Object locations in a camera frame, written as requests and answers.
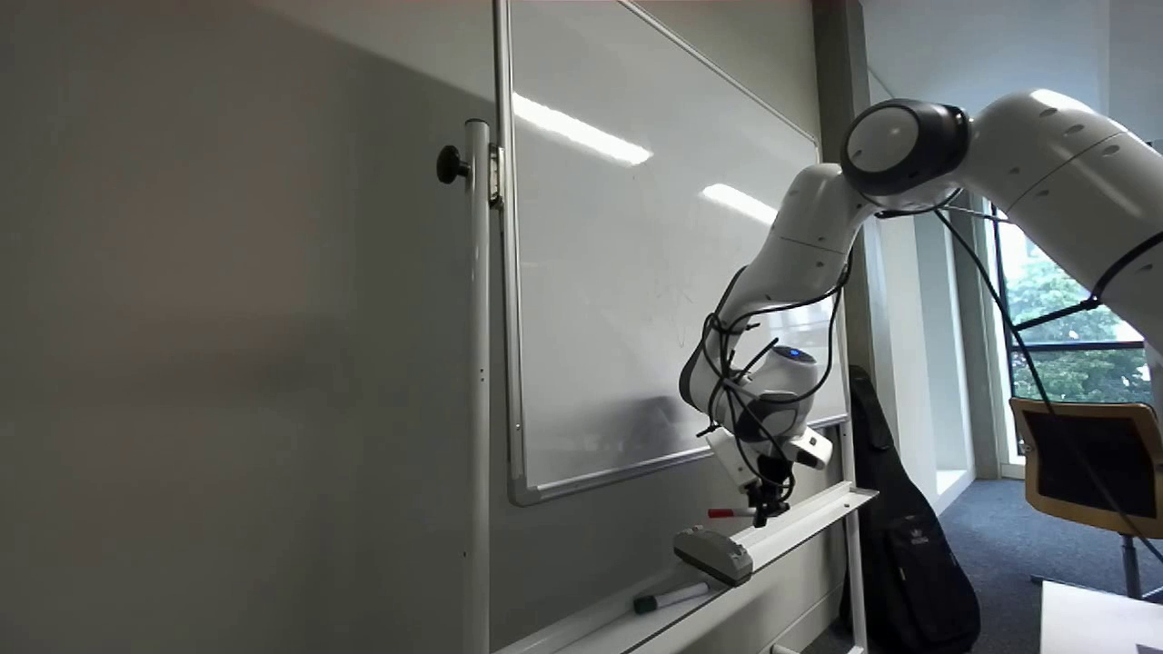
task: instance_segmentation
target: robotic arm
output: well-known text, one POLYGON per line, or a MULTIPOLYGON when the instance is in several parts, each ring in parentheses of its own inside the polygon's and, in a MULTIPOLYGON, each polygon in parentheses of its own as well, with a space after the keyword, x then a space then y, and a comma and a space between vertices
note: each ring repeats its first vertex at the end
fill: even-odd
POLYGON ((786 510, 792 460, 824 466, 831 445, 802 428, 820 368, 797 345, 738 360, 759 314, 844 286, 870 217, 922 213, 951 194, 990 198, 1065 271, 1151 345, 1163 342, 1163 158, 1116 119, 1055 92, 1023 92, 968 115, 951 104, 882 102, 862 112, 844 169, 792 183, 765 242, 701 328, 678 391, 719 431, 707 447, 738 475, 754 527, 786 510))

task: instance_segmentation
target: black bag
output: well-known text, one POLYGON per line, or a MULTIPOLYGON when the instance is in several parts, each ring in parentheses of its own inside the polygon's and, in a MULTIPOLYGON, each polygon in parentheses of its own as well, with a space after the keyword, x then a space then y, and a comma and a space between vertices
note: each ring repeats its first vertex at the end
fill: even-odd
POLYGON ((870 641, 882 654, 968 654, 980 607, 945 532, 905 475, 871 379, 849 371, 857 485, 879 492, 862 510, 870 641))

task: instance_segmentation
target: black cable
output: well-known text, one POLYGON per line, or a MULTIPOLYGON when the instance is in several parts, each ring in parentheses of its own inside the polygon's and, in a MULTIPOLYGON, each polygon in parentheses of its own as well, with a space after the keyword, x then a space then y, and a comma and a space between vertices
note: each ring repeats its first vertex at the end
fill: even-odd
MULTIPOLYGON (((960 252, 973 263, 973 270, 977 270, 983 290, 993 294, 993 302, 994 302, 994 310, 998 310, 1010 339, 1019 342, 1020 360, 1029 364, 1029 373, 1033 373, 1033 380, 1037 380, 1039 402, 1046 407, 1051 427, 1055 427, 1055 400, 1051 400, 1051 391, 1046 391, 1046 387, 1044 387, 1039 368, 1033 364, 1033 351, 1029 351, 1020 332, 1013 328, 1013 319, 1010 319, 1010 314, 1008 314, 1008 302, 1002 302, 998 290, 993 286, 983 263, 980 263, 977 252, 951 228, 945 209, 939 209, 933 213, 939 213, 939 223, 948 228, 948 238, 960 242, 960 252)), ((1108 500, 1108 510, 1118 511, 1122 527, 1154 555, 1154 565, 1163 565, 1163 551, 1136 532, 1136 525, 1129 520, 1129 511, 1125 511, 1125 510, 1116 500, 1116 493, 1101 485, 1101 475, 1096 475, 1092 466, 1079 453, 1079 447, 1076 447, 1073 440, 1065 440, 1065 445, 1067 445, 1076 466, 1090 475, 1090 486, 1108 500)))

